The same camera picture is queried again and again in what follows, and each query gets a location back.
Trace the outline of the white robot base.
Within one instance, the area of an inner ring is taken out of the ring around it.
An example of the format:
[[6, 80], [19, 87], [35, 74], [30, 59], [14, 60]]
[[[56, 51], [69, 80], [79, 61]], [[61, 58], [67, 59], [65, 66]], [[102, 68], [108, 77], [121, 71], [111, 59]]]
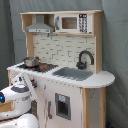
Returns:
[[40, 125], [33, 114], [24, 114], [18, 119], [0, 124], [0, 128], [40, 128]]

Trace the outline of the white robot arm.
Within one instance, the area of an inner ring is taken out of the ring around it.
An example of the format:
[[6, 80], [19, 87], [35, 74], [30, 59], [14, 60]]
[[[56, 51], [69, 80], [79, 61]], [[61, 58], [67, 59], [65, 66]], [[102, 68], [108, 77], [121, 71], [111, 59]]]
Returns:
[[32, 82], [26, 73], [13, 78], [13, 85], [0, 91], [0, 102], [13, 102], [12, 111], [0, 112], [0, 121], [19, 117], [31, 110], [31, 102], [37, 99]]

